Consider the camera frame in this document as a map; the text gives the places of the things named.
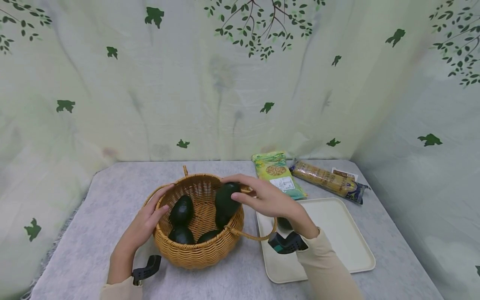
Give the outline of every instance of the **fabric backdrop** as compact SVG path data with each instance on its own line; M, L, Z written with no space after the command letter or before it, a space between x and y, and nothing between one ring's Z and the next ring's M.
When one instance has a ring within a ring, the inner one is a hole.
M477 300L480 4L446 1L430 18L433 47L353 161L443 297Z
M438 4L0 1L0 298L116 161L350 158Z

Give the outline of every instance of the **beige sleeve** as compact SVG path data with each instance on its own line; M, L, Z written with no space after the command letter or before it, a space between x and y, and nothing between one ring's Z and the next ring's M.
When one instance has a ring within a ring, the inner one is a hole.
M133 277L116 284L105 284L100 300L142 300L142 286L133 285Z
M363 299L357 284L333 251L323 230L314 239L302 239L308 249L297 251L297 257L307 273L316 300Z

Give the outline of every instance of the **green snack package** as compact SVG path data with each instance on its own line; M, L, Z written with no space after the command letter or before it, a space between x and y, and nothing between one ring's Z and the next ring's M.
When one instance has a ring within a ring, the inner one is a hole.
M269 152L252 156L258 178L267 180L293 200L305 198L307 194L295 182L287 167L285 152Z

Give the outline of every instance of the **wicker basket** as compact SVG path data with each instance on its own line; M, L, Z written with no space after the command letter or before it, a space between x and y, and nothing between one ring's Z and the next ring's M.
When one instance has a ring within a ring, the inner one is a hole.
M220 188L220 177L212 174L188 175L187 168L183 166L185 177L174 182L175 187L165 193L156 204L156 209L168 204L170 207L183 195L189 195L193 201L194 216L189 224L195 240L211 230L215 230L215 193ZM148 196L144 205L150 200L158 187ZM250 192L249 188L242 188L242 192ZM266 237L254 237L242 232L243 230L243 207L240 206L235 215L230 219L220 234L211 240L201 244L185 245L176 243L168 238L172 225L168 221L170 212L163 215L154 230L155 244L162 256L167 258L173 265L187 269L201 269L215 265L224 259L235 247L240 236L252 240L266 240ZM276 230L276 218L272 233Z

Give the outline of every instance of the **gray fabric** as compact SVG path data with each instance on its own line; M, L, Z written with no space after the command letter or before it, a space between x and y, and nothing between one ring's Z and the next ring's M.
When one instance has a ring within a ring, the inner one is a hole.
M40 268L39 268L39 271L38 271L38 275L35 276L35 278L32 280L32 283L28 287L28 292L26 292L23 296L21 296L20 300L30 300L31 295L32 295L32 289L34 288L34 286L36 285L36 283L38 282L38 280L42 276L43 272L45 271L48 263L50 262L50 259L53 256L53 253L57 249L57 247L59 245L59 242L60 242L61 238L63 237L63 234L65 234L65 231L67 231L68 226L72 222L73 217L75 217L75 215L78 212L78 209L80 208L82 203L85 201L85 198L86 198L86 195L85 195L85 197L83 197L82 201L80 201L80 205L72 212L72 214L67 219L67 221L65 221L65 224L63 224L62 228L60 229L59 235L57 236L57 238L55 239L55 241L52 244L52 248L47 252L47 254L45 254L45 257L40 262Z
M325 169L359 174L345 160L311 160ZM90 191L67 228L43 275L32 291L32 300L98 299L105 283L108 259L116 242L157 186L190 173L255 176L250 161L117 163L95 175ZM297 179L309 198L333 194ZM364 205L344 200L372 250L377 266L353 278L366 299L442 299L438 290L401 236L373 191L366 191ZM255 212L245 207L244 231L257 235ZM144 266L149 255L158 254L152 239L135 256ZM166 260L144 282L144 299L312 299L308 282L276 285L265 274L260 243L241 238L237 247L219 264L203 270L184 270Z

